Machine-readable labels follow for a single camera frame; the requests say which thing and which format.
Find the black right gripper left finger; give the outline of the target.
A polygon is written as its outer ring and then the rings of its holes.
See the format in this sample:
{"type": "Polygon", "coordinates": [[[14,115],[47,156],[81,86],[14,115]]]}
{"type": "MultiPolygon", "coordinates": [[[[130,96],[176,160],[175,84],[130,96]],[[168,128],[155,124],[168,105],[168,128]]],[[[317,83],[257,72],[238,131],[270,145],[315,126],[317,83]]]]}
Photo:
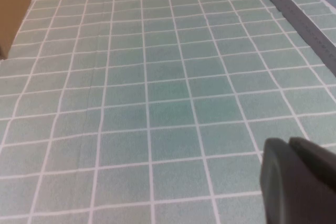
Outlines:
{"type": "Polygon", "coordinates": [[[260,187],[267,223],[335,223],[335,190],[314,176],[289,142],[266,139],[260,187]]]}

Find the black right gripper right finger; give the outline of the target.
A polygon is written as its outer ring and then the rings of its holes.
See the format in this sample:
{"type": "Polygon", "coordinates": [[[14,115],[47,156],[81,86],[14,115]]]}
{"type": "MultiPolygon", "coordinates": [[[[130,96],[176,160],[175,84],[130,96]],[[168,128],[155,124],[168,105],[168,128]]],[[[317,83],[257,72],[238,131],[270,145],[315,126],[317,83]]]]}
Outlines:
{"type": "Polygon", "coordinates": [[[319,181],[335,190],[335,153],[301,137],[291,137],[289,145],[319,181]]]}

